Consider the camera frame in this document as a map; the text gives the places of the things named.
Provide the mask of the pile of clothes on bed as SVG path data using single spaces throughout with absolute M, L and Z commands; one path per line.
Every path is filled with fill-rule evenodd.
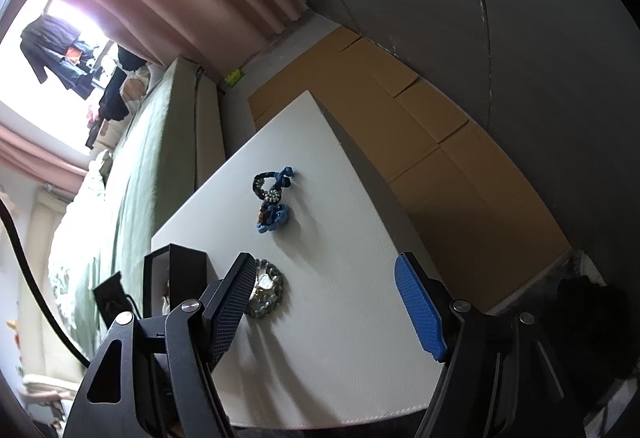
M 150 64 L 119 46 L 116 67 L 102 98 L 89 108 L 89 133 L 85 146 L 92 150 L 106 123 L 122 121 L 131 114 L 152 88 L 154 78 L 160 77 L 163 72 L 163 67 Z

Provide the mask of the hanging dark clothes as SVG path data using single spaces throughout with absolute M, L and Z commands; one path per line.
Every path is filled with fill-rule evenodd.
M 50 72 L 79 98 L 87 100 L 92 94 L 98 47 L 82 40 L 80 31 L 65 20 L 41 14 L 22 30 L 20 49 L 40 84 Z

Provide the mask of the flattened brown cardboard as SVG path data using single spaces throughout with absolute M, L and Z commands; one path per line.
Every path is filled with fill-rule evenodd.
M 335 29 L 248 99 L 262 128 L 309 91 L 378 169 L 454 296 L 499 305 L 572 249 L 495 141 L 372 41 Z

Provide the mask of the green blanket bed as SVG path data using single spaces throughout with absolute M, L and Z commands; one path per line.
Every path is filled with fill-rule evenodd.
M 140 302 L 152 237 L 226 160 L 216 83 L 200 65 L 176 58 L 111 156 L 106 176 L 99 161 L 91 163 L 48 260 L 58 315 L 87 358 L 105 333 L 94 289 L 119 273 Z

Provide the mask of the black jewelry box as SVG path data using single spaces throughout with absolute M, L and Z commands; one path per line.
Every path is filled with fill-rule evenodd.
M 143 262 L 143 317 L 156 317 L 181 302 L 198 299 L 207 286 L 209 259 L 204 251 L 169 244 Z

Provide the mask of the yellow green toy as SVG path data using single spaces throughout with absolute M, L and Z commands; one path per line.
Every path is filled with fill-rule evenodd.
M 235 69 L 224 77 L 224 82 L 227 86 L 235 86 L 244 77 L 242 69 Z

